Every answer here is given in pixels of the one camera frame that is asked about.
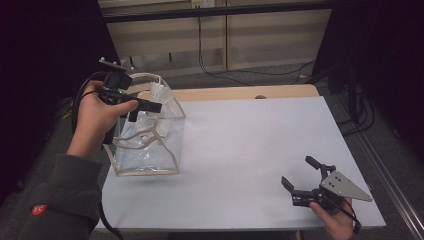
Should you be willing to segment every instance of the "wall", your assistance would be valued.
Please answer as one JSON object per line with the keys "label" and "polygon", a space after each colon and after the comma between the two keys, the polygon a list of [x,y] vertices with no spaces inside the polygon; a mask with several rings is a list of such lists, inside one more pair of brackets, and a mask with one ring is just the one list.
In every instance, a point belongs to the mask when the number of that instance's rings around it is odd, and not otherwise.
{"label": "wall", "polygon": [[[260,4],[283,3],[266,0]],[[216,0],[215,6],[255,5],[252,0]],[[104,14],[191,8],[190,1],[104,8]],[[308,62],[316,58],[330,10],[202,17],[202,56],[210,71]],[[195,18],[112,23],[118,55],[165,75],[201,72]]]}

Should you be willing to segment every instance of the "human hand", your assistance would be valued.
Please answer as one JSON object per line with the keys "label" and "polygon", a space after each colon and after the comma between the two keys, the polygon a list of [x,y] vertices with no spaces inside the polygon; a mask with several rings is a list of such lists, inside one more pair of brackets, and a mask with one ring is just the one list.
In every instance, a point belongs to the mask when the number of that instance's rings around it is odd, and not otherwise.
{"label": "human hand", "polygon": [[[352,214],[352,209],[348,203],[352,205],[351,198],[345,198],[341,207]],[[311,202],[309,207],[324,222],[327,236],[330,240],[347,240],[353,235],[353,220],[339,209],[333,211],[324,210],[318,203]]]}
{"label": "human hand", "polygon": [[[90,81],[84,94],[102,88],[103,82]],[[81,100],[77,128],[67,154],[94,159],[106,133],[115,125],[119,116],[133,111],[137,106],[136,100],[118,105],[107,105],[98,98],[96,93],[87,94]]]}

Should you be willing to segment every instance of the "plastic bag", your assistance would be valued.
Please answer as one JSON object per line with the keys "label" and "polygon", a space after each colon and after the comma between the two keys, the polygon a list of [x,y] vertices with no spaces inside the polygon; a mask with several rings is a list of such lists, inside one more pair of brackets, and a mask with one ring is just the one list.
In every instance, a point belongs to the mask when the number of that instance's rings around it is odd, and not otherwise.
{"label": "plastic bag", "polygon": [[185,113],[159,75],[130,75],[127,94],[161,103],[160,113],[140,111],[136,122],[119,119],[111,145],[103,145],[117,176],[179,173]]}

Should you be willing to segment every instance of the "jacket sleeve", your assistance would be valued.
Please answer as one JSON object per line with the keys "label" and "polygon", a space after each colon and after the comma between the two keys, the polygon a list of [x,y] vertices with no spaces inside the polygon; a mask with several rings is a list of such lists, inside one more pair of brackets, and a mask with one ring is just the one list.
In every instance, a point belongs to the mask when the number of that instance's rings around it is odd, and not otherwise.
{"label": "jacket sleeve", "polygon": [[[58,155],[51,176],[29,199],[29,214],[19,239],[89,239],[99,221],[101,167],[94,161]],[[37,214],[37,206],[45,211]]]}

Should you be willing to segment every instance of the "white table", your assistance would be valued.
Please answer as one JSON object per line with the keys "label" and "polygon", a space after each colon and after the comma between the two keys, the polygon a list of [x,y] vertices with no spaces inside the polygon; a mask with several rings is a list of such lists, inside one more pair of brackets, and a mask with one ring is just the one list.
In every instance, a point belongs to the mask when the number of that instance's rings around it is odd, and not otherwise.
{"label": "white table", "polygon": [[[109,223],[130,231],[298,230],[322,227],[309,208],[292,206],[281,185],[317,188],[310,155],[335,165],[365,192],[366,183],[322,97],[193,101],[186,112],[181,173],[116,177],[103,187]],[[364,228],[385,222],[375,202],[353,202]],[[100,222],[96,227],[104,230]]]}

